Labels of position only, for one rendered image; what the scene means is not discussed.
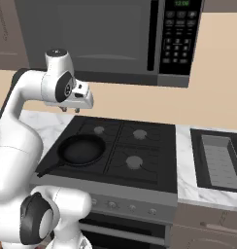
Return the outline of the brown wall cupboard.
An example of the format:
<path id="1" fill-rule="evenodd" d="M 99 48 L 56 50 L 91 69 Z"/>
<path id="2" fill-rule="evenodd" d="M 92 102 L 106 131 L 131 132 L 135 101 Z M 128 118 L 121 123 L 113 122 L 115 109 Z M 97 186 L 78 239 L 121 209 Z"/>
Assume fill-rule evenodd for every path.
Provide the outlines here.
<path id="1" fill-rule="evenodd" d="M 237 13 L 237 0 L 204 0 L 204 13 Z"/>

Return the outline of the dark sink with grey basin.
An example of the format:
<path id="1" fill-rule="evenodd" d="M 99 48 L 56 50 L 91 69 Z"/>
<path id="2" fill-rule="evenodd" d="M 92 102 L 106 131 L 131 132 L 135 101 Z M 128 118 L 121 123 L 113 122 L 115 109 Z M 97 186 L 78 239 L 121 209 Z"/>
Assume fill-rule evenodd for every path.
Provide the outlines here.
<path id="1" fill-rule="evenodd" d="M 237 193 L 237 133 L 190 130 L 199 188 Z"/>

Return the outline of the black frying pan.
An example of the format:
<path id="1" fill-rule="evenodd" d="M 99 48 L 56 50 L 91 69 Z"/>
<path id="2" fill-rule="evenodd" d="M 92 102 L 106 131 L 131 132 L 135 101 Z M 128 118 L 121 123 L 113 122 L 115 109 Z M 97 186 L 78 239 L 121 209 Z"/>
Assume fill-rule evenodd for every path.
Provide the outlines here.
<path id="1" fill-rule="evenodd" d="M 58 163 L 40 171 L 39 178 L 61 166 L 86 167 L 99 161 L 106 151 L 105 141 L 94 134 L 78 134 L 65 139 L 57 149 Z"/>

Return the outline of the black and grey stove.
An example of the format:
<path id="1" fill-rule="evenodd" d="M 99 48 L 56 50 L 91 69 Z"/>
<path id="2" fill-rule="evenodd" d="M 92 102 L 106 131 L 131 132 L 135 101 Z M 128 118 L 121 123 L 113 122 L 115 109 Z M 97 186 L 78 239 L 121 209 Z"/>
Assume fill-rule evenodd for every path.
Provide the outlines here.
<path id="1" fill-rule="evenodd" d="M 39 178 L 40 171 L 58 163 L 59 145 L 78 134 L 102 138 L 106 143 L 102 158 L 86 167 L 61 166 Z M 83 190 L 98 201 L 90 213 L 165 225 L 170 231 L 178 205 L 176 128 L 76 116 L 41 160 L 31 184 Z M 111 209 L 108 201 L 118 208 Z M 136 206 L 135 212 L 129 210 L 130 204 Z M 150 208 L 156 215 L 148 213 Z"/>

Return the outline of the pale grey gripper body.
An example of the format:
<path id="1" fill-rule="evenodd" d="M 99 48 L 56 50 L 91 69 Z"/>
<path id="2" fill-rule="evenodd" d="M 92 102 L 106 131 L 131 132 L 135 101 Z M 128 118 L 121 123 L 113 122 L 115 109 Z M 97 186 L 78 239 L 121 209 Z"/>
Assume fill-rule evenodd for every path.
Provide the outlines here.
<path id="1" fill-rule="evenodd" d="M 59 104 L 61 108 L 91 109 L 93 107 L 93 96 L 89 90 L 86 94 L 72 92 L 71 95 Z"/>

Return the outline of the brown base cupboard front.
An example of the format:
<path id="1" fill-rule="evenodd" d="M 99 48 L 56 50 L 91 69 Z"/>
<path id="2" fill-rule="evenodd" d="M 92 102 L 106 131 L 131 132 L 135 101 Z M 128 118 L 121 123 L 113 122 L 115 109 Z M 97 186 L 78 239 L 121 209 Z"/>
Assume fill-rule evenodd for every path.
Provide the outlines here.
<path id="1" fill-rule="evenodd" d="M 237 249 L 237 233 L 210 230 L 200 222 L 237 228 L 237 212 L 179 203 L 170 249 Z"/>

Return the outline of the grey microwave oven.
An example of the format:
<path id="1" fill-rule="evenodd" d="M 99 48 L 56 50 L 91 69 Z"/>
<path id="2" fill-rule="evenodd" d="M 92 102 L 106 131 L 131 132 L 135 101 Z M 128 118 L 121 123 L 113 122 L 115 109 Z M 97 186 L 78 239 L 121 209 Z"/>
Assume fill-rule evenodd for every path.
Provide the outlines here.
<path id="1" fill-rule="evenodd" d="M 15 0 L 29 66 L 65 49 L 81 81 L 186 88 L 204 0 L 159 0 L 147 70 L 151 0 Z"/>

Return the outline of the brown wall cupboard door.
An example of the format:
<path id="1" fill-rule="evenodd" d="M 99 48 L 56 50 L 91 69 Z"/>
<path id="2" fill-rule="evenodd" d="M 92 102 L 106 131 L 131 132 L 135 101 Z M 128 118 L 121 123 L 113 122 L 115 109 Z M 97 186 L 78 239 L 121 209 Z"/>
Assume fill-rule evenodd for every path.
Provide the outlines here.
<path id="1" fill-rule="evenodd" d="M 15 0 L 0 0 L 0 69 L 18 70 L 28 66 Z"/>

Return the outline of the black oven door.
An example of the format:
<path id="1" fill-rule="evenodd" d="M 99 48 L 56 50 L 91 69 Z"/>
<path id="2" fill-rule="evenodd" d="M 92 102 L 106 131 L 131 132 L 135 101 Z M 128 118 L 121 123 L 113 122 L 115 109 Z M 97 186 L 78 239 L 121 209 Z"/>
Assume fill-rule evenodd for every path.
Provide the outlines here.
<path id="1" fill-rule="evenodd" d="M 81 219 L 80 223 L 163 238 L 169 245 L 166 247 L 95 232 L 83 231 L 84 235 L 92 244 L 93 249 L 169 249 L 170 247 L 170 231 L 165 225 L 98 213 L 90 213 L 86 218 Z"/>

